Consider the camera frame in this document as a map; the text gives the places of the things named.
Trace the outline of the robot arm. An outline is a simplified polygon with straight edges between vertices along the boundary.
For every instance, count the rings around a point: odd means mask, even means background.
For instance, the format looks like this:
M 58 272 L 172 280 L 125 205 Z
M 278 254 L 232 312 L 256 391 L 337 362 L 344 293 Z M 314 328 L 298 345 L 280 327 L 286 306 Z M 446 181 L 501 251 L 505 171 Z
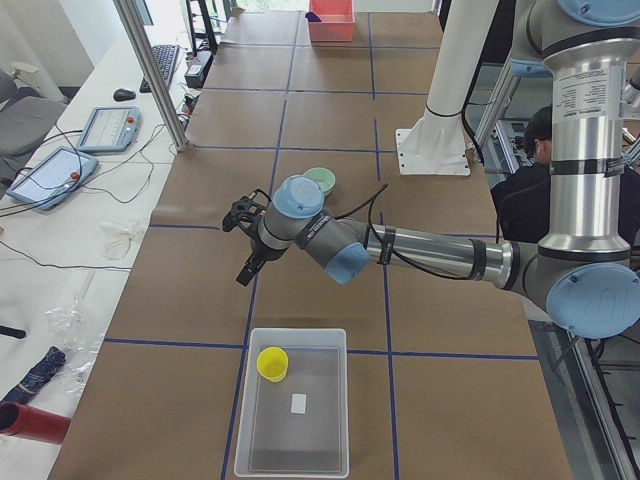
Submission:
M 443 32 L 432 13 L 359 13 L 347 43 L 312 44 L 304 17 L 294 12 L 244 13 L 230 23 L 216 63 L 243 102 L 250 129 L 265 128 L 271 150 L 227 150 L 216 155 L 221 200 L 254 188 L 275 191 L 288 177 L 326 167 L 337 184 L 327 208 L 366 220 L 490 240 L 495 220 L 485 174 L 404 176 L 397 165 L 395 131 L 418 114 L 420 85 L 435 70 Z M 369 265 L 346 286 L 305 253 L 291 248 L 268 264 L 253 291 L 233 280 L 248 241 L 219 237 L 219 282 L 212 294 L 211 335 L 237 344 L 254 327 L 343 328 L 364 349 L 382 344 L 390 314 L 406 347 L 434 328 L 441 342 L 483 328 L 520 335 L 507 325 L 520 318 L 512 294 L 469 282 L 439 280 L 401 263 L 389 275 Z

